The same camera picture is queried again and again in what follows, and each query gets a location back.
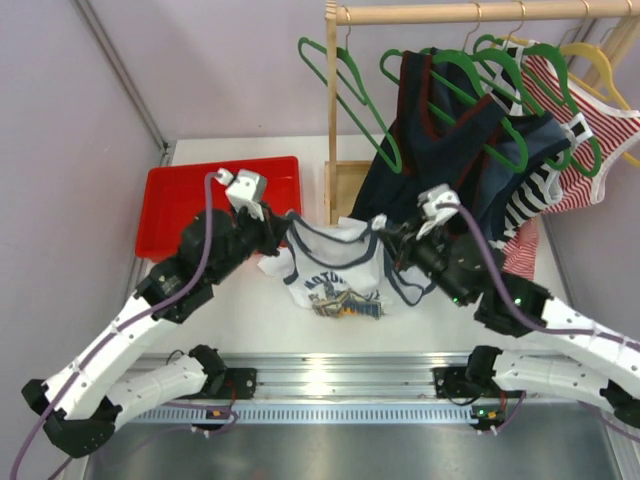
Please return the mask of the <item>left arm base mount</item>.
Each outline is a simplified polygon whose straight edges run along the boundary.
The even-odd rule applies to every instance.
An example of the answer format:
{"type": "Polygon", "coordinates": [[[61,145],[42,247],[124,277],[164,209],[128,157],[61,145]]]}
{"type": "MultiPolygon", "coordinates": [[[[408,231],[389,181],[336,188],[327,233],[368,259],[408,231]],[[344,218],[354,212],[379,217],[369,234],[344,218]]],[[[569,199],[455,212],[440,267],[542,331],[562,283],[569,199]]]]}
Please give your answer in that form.
{"type": "Polygon", "coordinates": [[[257,387],[255,368],[227,368],[205,381],[197,396],[216,400],[249,400],[257,387]]]}

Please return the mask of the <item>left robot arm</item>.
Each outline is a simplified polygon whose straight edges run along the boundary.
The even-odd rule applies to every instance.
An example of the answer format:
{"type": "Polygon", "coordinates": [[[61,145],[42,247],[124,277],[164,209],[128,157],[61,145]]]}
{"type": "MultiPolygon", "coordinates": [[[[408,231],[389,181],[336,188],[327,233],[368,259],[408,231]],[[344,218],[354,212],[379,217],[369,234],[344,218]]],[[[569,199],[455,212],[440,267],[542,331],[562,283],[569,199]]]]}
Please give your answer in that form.
{"type": "Polygon", "coordinates": [[[77,459],[100,449],[139,415],[181,398],[215,398],[227,367],[218,351],[197,345],[176,361],[130,380],[122,375],[156,340],[182,325],[213,298],[253,254],[276,256],[291,225],[259,203],[234,214],[207,209],[182,231],[177,252],[157,263],[116,318],[67,367],[22,389],[42,429],[59,450],[77,459]]]}

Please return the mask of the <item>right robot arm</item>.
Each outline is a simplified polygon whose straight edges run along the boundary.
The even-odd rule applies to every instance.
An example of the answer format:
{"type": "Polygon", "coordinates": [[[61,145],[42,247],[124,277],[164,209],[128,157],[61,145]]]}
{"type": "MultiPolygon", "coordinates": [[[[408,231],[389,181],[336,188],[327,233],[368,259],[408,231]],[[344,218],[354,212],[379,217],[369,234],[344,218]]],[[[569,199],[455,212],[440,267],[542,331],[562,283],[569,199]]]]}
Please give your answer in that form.
{"type": "Polygon", "coordinates": [[[475,305],[475,321],[488,330],[537,342],[561,359],[523,355],[490,345],[476,346],[463,382],[474,396],[499,392],[542,393],[609,412],[639,425],[639,343],[554,296],[548,289],[498,267],[477,225],[450,236],[442,226],[427,233],[420,218],[395,224],[385,217],[374,229],[398,270],[415,267],[458,306],[475,305]]]}

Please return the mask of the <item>white printed tank top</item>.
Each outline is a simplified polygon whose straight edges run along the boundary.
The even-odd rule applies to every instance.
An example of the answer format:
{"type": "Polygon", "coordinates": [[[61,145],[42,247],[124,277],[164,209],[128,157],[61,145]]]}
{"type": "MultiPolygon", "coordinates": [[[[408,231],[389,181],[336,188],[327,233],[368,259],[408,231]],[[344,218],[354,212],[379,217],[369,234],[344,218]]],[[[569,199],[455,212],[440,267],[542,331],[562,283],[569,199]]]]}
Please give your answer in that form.
{"type": "Polygon", "coordinates": [[[337,226],[315,226],[293,211],[288,218],[279,255],[262,257],[258,267],[319,317],[380,320],[417,306],[435,289],[415,267],[396,271],[367,222],[342,218],[337,226]]]}

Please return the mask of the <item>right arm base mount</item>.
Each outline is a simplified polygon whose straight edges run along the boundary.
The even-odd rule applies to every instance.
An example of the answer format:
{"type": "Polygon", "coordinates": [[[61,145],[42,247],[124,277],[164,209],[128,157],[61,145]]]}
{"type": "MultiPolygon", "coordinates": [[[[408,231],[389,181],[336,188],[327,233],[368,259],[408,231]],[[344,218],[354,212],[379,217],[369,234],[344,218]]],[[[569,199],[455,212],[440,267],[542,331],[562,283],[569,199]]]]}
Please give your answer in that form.
{"type": "Polygon", "coordinates": [[[435,394],[457,406],[469,406],[484,397],[495,395],[488,386],[480,386],[466,378],[462,366],[437,367],[432,370],[435,394]]]}

